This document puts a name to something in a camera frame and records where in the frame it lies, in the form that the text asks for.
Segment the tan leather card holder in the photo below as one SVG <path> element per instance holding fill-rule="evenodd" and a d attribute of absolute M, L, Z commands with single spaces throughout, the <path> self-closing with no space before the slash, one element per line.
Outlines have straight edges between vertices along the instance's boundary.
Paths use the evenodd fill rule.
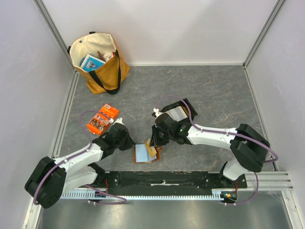
<path fill-rule="evenodd" d="M 144 144 L 135 145 L 135 147 L 133 148 L 133 162 L 138 164 L 149 164 L 160 160 L 160 153 L 162 151 L 162 147 L 156 147 L 155 150 L 156 155 L 154 157 L 151 157 Z"/>

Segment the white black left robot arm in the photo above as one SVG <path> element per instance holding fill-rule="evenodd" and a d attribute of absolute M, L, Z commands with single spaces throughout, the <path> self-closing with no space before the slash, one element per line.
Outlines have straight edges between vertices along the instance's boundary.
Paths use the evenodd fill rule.
<path fill-rule="evenodd" d="M 115 123 L 108 132 L 76 152 L 57 159 L 42 158 L 24 188 L 33 197 L 34 205 L 50 208 L 62 194 L 75 188 L 89 184 L 101 187 L 105 176 L 96 162 L 112 155 L 117 149 L 125 151 L 134 146 L 128 128 L 122 123 Z"/>

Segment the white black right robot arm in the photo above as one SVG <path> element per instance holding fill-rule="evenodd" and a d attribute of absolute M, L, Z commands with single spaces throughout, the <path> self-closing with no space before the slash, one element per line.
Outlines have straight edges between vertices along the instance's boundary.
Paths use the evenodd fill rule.
<path fill-rule="evenodd" d="M 163 113 L 152 126 L 151 146 L 159 147 L 174 141 L 180 145 L 207 145 L 230 150 L 234 159 L 223 166 L 218 182 L 228 188 L 244 173 L 262 171 L 270 147 L 269 142 L 247 124 L 238 128 L 220 129 L 195 124 L 188 118 L 176 121 Z"/>

